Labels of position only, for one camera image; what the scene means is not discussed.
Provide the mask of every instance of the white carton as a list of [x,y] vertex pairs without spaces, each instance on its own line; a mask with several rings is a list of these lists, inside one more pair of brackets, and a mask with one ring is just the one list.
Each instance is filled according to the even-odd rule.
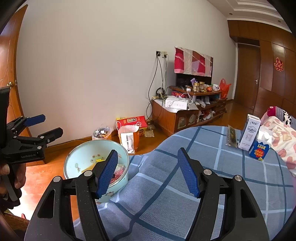
[[177,98],[175,96],[169,96],[165,100],[165,107],[187,110],[187,103],[188,103],[187,99]]
[[260,119],[257,116],[249,115],[247,122],[242,131],[241,138],[239,140],[238,148],[249,151],[253,141],[257,135],[257,132],[260,127]]

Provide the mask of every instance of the brown door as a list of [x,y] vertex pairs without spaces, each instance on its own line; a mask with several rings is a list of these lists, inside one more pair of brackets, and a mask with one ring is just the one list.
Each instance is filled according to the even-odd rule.
[[[27,6],[24,6],[12,16],[0,35],[0,87],[11,86],[7,122],[23,115],[17,90],[15,62],[17,40]],[[20,135],[30,136],[29,129],[26,128]]]
[[254,110],[260,76],[260,48],[238,44],[235,102]]

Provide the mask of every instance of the blue plaid tablecloth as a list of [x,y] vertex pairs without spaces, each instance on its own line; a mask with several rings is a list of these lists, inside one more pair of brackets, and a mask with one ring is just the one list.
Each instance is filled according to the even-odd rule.
[[[129,182],[98,210],[111,241],[184,241],[193,222],[199,199],[187,188],[177,162],[184,147],[192,159],[219,176],[241,175],[252,191],[265,219],[270,239],[283,227],[295,206],[292,176],[274,150],[264,161],[226,145],[227,128],[192,127],[163,141],[150,153],[132,156]],[[220,195],[212,238],[219,236],[224,209]],[[84,239],[80,220],[75,233]]]

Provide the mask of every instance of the door handle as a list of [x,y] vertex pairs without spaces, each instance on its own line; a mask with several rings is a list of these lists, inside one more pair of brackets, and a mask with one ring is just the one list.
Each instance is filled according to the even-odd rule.
[[13,83],[12,82],[9,82],[6,86],[9,86],[12,89]]

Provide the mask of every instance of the mug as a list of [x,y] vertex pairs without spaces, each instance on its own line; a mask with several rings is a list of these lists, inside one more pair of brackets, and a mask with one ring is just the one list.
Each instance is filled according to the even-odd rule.
[[220,86],[213,84],[213,91],[219,91],[219,90],[220,90]]

